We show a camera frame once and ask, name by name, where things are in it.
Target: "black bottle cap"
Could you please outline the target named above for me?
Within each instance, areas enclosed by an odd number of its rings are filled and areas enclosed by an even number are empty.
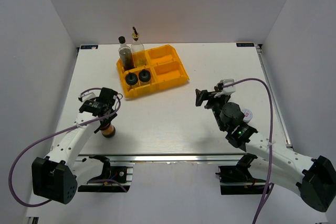
[[[149,82],[151,80],[151,73],[148,70],[141,70],[139,72],[139,80],[142,82]]]
[[[133,86],[138,82],[138,77],[135,73],[129,73],[128,75],[126,75],[125,81],[129,86]]]
[[[120,36],[120,37],[118,38],[118,40],[119,40],[119,43],[120,43],[120,44],[124,44],[124,43],[126,42],[124,36]]]

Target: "robotic arm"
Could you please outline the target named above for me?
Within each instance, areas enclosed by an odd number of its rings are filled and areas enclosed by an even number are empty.
[[[92,156],[75,165],[76,158],[93,132],[101,131],[103,136],[112,137],[115,133],[111,125],[117,114],[113,105],[118,93],[112,89],[102,88],[100,95],[86,95],[86,100],[79,109],[74,122],[77,126],[66,133],[61,142],[45,158],[37,157],[32,166],[34,194],[63,204],[69,203],[77,187],[92,178],[110,177],[110,162],[104,156]]]
[[[266,179],[268,172],[269,141],[243,121],[245,115],[238,104],[228,102],[235,91],[223,88],[224,80],[215,86],[215,91],[196,89],[196,106],[207,101],[218,127],[227,132],[229,143],[245,154],[235,167],[234,173],[218,173],[220,177],[234,177],[235,181],[247,182],[251,178]],[[336,196],[336,172],[331,162],[319,156],[317,159],[300,155],[286,147],[272,144],[272,173],[270,182],[280,185],[299,195],[310,207],[326,212]]]

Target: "gray wall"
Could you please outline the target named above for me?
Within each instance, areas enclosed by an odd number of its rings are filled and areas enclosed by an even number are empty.
[[[336,166],[336,0],[287,0],[264,57],[296,151]],[[327,212],[336,223],[336,202]]]
[[[33,141],[55,130],[76,49],[50,0],[0,0],[1,223],[21,223],[25,207],[8,190],[8,171]],[[25,201],[30,166],[50,141],[28,152],[14,172]]]
[[[230,42],[267,37],[286,0],[51,0],[75,45]]]

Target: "yellow plastic bin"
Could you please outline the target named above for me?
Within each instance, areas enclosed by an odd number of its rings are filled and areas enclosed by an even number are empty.
[[[134,68],[129,71],[124,71],[120,59],[117,62],[117,69],[125,97],[135,98],[156,91],[169,89],[174,86],[183,85],[188,82],[189,76],[177,55],[175,48],[171,45],[164,45],[146,50],[145,56],[147,59],[146,66]],[[125,81],[126,75],[131,72],[139,76],[139,72],[143,69],[146,69],[151,73],[151,81],[149,84],[130,89],[130,86],[128,86]]]

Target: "white table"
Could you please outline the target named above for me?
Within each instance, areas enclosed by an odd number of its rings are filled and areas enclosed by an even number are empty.
[[[163,44],[148,44],[146,49]],[[190,77],[188,84],[135,100],[123,99],[113,120],[116,135],[107,140],[92,135],[82,154],[214,154],[241,153],[225,140],[211,110],[195,106],[195,89],[213,90],[221,79],[256,77],[265,80],[255,47],[235,43],[171,44]],[[70,89],[57,130],[73,124],[81,106],[78,94],[91,87],[108,87],[123,93],[116,68],[119,45],[99,45],[79,50]],[[258,82],[237,85],[230,101],[254,114],[250,125],[269,134],[269,104],[265,88]],[[63,135],[55,138],[55,143]],[[274,140],[285,144],[281,125],[274,118]]]
[[[81,152],[82,155],[107,154],[117,161],[114,165],[135,164],[130,191],[127,194],[76,193],[68,205],[51,202],[28,209],[27,216],[39,217],[39,224],[252,222],[260,196],[220,195],[219,179],[214,176],[218,166],[222,162],[234,165],[242,153],[227,143],[212,112],[195,106],[195,89],[212,90],[220,79],[264,80],[256,49],[237,48],[234,43],[171,45],[176,48],[190,82],[135,100],[123,99],[120,112],[113,120],[117,128],[115,137],[107,140],[101,134],[93,135]],[[80,107],[77,96],[81,91],[108,87],[122,92],[117,60],[118,45],[99,45],[95,50],[79,51],[58,130],[73,123]],[[260,83],[238,85],[231,101],[241,108],[249,108],[254,113],[250,125],[268,135],[269,104]],[[285,145],[281,125],[274,119],[274,140]],[[54,144],[61,138],[55,138]],[[211,155],[219,153],[230,155]],[[149,160],[165,162],[138,163]],[[168,161],[184,162],[167,164]],[[32,195],[30,203],[43,200]],[[326,221],[323,213],[312,210],[297,195],[276,186],[258,224],[323,221]]]

